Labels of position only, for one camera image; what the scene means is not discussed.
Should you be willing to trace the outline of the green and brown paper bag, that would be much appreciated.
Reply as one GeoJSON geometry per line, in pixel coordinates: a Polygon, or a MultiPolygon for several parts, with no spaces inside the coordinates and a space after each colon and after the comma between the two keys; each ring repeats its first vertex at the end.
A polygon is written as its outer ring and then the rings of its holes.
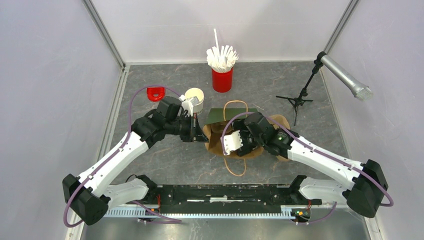
{"type": "Polygon", "coordinates": [[[230,152],[229,155],[224,155],[222,147],[222,134],[229,135],[235,130],[230,125],[227,129],[225,126],[227,123],[237,114],[246,113],[246,112],[256,112],[255,108],[249,108],[248,104],[240,100],[230,100],[224,107],[221,108],[211,108],[206,119],[206,124],[203,126],[203,133],[208,137],[209,142],[205,144],[208,152],[215,154],[217,157],[224,159],[225,167],[228,172],[236,177],[241,177],[246,173],[247,170],[247,159],[253,159],[260,156],[264,149],[261,146],[255,146],[253,150],[249,151],[243,156],[238,156],[236,152],[230,152]],[[243,173],[237,174],[231,171],[228,166],[227,159],[239,159],[243,160],[244,170],[243,173]]]}

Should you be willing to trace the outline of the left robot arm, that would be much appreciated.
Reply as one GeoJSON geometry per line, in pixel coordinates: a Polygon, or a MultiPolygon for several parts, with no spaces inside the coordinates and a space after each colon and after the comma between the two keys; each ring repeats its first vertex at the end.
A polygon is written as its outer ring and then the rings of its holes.
{"type": "Polygon", "coordinates": [[[207,143],[208,137],[200,128],[195,108],[202,103],[196,96],[179,98],[165,96],[157,108],[129,125],[128,132],[101,160],[78,176],[68,174],[62,180],[66,202],[63,220],[67,227],[76,224],[67,222],[69,210],[73,210],[80,221],[93,225],[107,210],[132,201],[153,203],[157,190],[153,184],[140,177],[119,185],[111,182],[133,160],[149,150],[167,135],[179,136],[185,143],[207,143]]]}

